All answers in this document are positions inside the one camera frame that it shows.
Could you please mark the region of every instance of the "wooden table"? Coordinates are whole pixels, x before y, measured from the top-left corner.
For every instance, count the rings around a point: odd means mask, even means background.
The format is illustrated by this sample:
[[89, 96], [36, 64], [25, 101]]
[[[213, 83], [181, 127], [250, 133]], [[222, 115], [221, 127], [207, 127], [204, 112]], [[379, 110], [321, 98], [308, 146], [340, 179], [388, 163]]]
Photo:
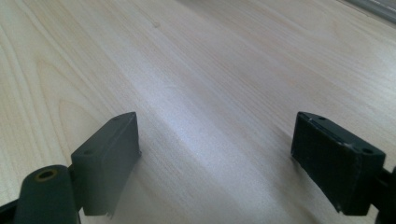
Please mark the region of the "wooden table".
[[374, 223], [337, 214], [290, 143], [317, 113], [392, 169], [395, 61], [396, 29], [334, 0], [3, 0], [0, 203], [136, 111], [119, 212], [83, 223]]

